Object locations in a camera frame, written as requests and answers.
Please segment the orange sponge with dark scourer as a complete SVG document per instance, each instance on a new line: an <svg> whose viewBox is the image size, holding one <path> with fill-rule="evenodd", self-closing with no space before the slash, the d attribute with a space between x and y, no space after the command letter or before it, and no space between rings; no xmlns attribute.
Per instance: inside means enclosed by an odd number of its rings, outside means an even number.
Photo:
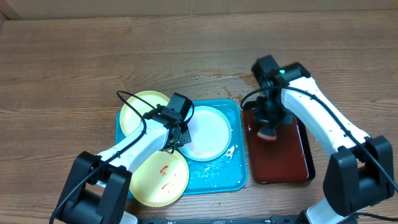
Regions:
<svg viewBox="0 0 398 224"><path fill-rule="evenodd" d="M261 139L265 139L267 141L275 141L277 139L277 134L275 129L269 129L265 126L261 127L258 132L257 136Z"/></svg>

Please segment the light blue plate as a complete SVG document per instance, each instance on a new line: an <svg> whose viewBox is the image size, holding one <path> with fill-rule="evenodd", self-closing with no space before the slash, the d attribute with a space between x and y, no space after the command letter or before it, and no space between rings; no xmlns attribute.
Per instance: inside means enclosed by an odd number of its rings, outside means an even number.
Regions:
<svg viewBox="0 0 398 224"><path fill-rule="evenodd" d="M210 161L220 157L227 150L232 130L227 117L210 106L197 106L188 122L191 142L179 151L194 161Z"/></svg>

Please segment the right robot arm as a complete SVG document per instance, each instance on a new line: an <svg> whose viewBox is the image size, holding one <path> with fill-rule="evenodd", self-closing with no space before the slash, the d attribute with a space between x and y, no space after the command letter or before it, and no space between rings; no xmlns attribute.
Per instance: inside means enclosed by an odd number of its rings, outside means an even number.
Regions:
<svg viewBox="0 0 398 224"><path fill-rule="evenodd" d="M370 216L365 208L394 196L397 184L390 142L384 136L371 138L346 119L301 63L280 67L267 55L257 59L251 71L263 95L241 102L242 109L253 110L253 121L259 125L259 129L249 128L249 135L291 141L292 137L276 130L298 118L328 156L324 197L304 210L297 223L357 223L360 216Z"/></svg>

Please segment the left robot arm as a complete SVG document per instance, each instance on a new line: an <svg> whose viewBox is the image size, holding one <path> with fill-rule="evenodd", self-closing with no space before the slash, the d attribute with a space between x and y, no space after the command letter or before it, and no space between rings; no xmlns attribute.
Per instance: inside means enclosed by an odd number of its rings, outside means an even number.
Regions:
<svg viewBox="0 0 398 224"><path fill-rule="evenodd" d="M139 114L139 127L117 145L97 155L83 151L73 162L49 222L138 223L125 211L133 173L155 152L174 152L191 141L187 124L193 101L174 93L167 105Z"/></svg>

